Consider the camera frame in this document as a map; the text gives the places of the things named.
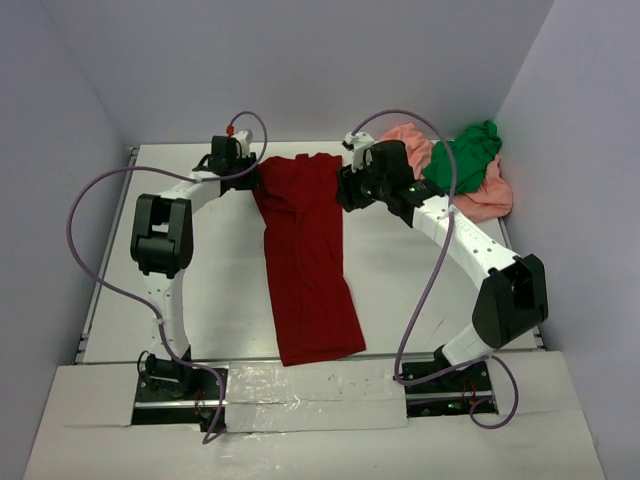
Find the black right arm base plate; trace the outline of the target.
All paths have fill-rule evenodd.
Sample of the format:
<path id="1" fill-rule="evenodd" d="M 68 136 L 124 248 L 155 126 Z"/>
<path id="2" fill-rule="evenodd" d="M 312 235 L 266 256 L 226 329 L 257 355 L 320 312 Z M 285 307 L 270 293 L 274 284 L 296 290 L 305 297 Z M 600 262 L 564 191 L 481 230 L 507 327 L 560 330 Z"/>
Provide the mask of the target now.
<path id="1" fill-rule="evenodd" d="M 485 362 L 448 373 L 427 383 L 405 386 L 409 418 L 496 413 L 493 389 Z"/>

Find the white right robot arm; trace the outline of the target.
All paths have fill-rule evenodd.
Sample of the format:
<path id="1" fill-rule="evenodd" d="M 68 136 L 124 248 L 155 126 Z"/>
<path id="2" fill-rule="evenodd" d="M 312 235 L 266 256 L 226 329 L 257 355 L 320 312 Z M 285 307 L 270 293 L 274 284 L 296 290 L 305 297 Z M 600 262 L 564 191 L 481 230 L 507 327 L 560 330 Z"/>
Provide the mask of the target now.
<path id="1" fill-rule="evenodd" d="M 535 255 L 520 256 L 493 240 L 453 204 L 434 182 L 415 178 L 399 140 L 377 142 L 349 134 L 352 155 L 337 172 L 337 202 L 347 212 L 381 202 L 407 226 L 440 246 L 435 270 L 453 259 L 478 290 L 471 322 L 434 354 L 434 370 L 410 379 L 394 364 L 397 383 L 412 387 L 436 380 L 447 391 L 467 382 L 469 367 L 539 326 L 549 315 L 546 273 Z"/>

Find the red t-shirt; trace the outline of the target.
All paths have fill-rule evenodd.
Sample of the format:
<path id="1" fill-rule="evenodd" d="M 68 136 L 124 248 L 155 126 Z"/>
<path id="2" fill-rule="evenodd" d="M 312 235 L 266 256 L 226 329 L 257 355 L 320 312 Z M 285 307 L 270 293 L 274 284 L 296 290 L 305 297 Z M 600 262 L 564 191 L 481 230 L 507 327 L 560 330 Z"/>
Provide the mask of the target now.
<path id="1" fill-rule="evenodd" d="M 265 223 L 264 256 L 284 366 L 340 359 L 366 344 L 344 278 L 339 156 L 272 156 L 253 196 Z"/>

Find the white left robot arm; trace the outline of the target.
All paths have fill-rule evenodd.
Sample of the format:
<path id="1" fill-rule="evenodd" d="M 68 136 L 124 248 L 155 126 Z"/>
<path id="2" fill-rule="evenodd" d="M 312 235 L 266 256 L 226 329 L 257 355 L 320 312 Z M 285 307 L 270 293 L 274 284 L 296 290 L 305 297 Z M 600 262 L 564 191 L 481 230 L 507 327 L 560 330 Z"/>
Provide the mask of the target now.
<path id="1" fill-rule="evenodd" d="M 249 130 L 214 136 L 210 152 L 189 175 L 170 189 L 136 200 L 130 254 L 143 275 L 155 323 L 143 381 L 173 398 L 188 396 L 196 384 L 183 302 L 184 276 L 194 254 L 193 217 L 229 190 L 259 186 L 252 140 Z"/>

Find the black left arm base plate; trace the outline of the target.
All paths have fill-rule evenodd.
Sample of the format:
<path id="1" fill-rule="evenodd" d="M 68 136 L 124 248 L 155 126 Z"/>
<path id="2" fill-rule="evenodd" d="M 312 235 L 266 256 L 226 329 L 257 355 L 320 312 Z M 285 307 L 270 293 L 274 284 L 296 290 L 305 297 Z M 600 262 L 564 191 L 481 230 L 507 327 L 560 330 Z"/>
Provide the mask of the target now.
<path id="1" fill-rule="evenodd" d="M 218 410 L 220 392 L 220 382 L 202 370 L 194 370 L 186 386 L 153 379 L 141 370 L 131 424 L 191 425 L 206 433 Z"/>

